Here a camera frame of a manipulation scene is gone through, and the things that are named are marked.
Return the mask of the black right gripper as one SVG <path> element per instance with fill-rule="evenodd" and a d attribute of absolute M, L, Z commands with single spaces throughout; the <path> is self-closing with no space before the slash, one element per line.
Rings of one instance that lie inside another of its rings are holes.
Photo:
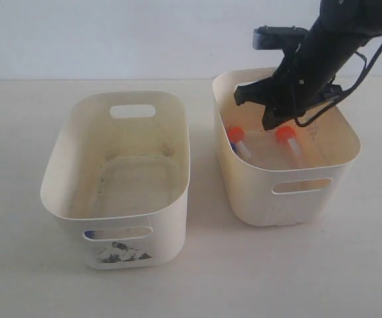
<path fill-rule="evenodd" d="M 326 86 L 350 58 L 350 36 L 332 32 L 309 32 L 270 78 L 239 85 L 235 104 L 252 102 L 266 106 L 262 126 L 272 131 L 302 116 L 331 96 Z"/>

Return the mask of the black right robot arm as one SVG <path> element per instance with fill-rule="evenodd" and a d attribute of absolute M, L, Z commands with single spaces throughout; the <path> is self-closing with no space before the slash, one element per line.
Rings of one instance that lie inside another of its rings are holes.
<path fill-rule="evenodd" d="M 238 86 L 236 105 L 264 107 L 266 131 L 294 121 L 307 127 L 349 97 L 364 81 L 382 53 L 382 1 L 321 1 L 310 29 L 260 26 L 253 31 L 256 50 L 282 50 L 284 57 L 267 78 Z M 363 68 L 348 89 L 334 82 L 354 55 Z"/>

